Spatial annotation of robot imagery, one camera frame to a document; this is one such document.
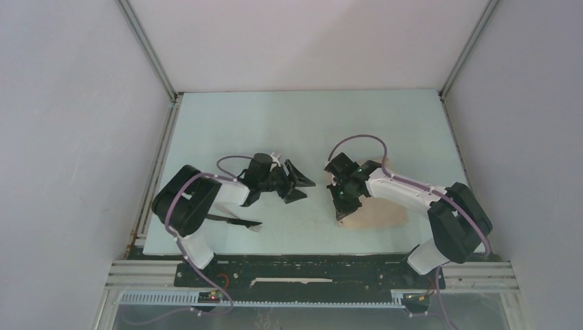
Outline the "beige cloth napkin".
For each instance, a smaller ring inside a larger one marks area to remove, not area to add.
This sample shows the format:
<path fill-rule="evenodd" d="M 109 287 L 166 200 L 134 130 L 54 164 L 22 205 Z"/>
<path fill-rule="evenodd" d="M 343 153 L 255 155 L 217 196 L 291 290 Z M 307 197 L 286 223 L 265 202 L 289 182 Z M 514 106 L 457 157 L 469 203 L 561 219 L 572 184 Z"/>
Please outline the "beige cloth napkin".
<path fill-rule="evenodd" d="M 325 173 L 329 185 L 332 182 L 332 174 L 326 171 Z M 362 206 L 353 214 L 338 221 L 339 226 L 349 229 L 383 229 L 408 223 L 405 207 L 394 201 L 373 195 L 368 198 L 360 197 L 360 201 Z"/>

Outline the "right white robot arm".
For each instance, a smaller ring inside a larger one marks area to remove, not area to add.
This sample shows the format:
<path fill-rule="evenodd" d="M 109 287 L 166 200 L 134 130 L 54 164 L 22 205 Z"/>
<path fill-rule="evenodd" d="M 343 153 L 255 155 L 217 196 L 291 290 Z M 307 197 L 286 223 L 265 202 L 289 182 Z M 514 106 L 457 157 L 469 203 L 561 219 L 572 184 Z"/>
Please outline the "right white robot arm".
<path fill-rule="evenodd" d="M 355 215 L 378 219 L 368 202 L 378 210 L 392 203 L 425 215 L 432 236 L 406 257 L 399 276 L 408 287 L 418 287 L 428 273 L 446 263 L 465 263 L 479 246 L 490 253 L 487 241 L 493 226 L 473 192 L 460 182 L 449 187 L 431 186 L 389 170 L 383 162 L 354 162 L 339 153 L 327 162 L 331 193 L 338 221 Z"/>

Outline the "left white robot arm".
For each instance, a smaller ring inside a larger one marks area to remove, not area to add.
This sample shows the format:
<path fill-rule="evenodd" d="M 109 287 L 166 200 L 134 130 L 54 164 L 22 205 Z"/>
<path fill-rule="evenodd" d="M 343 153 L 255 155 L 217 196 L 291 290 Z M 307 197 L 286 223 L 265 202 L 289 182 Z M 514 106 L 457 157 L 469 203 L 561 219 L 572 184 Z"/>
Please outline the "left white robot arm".
<path fill-rule="evenodd" d="M 155 196 L 151 210 L 165 231 L 176 242 L 184 259 L 192 266 L 190 276 L 201 286 L 216 281 L 217 267 L 211 263 L 215 252 L 201 227 L 205 220 L 220 220 L 237 226 L 252 227 L 252 221 L 236 217 L 216 217 L 212 208 L 226 205 L 250 207 L 263 193 L 275 193 L 286 204 L 307 198 L 303 188 L 316 184 L 303 175 L 290 160 L 279 155 L 256 153 L 247 168 L 234 175 L 204 173 L 191 165 L 183 166 Z"/>

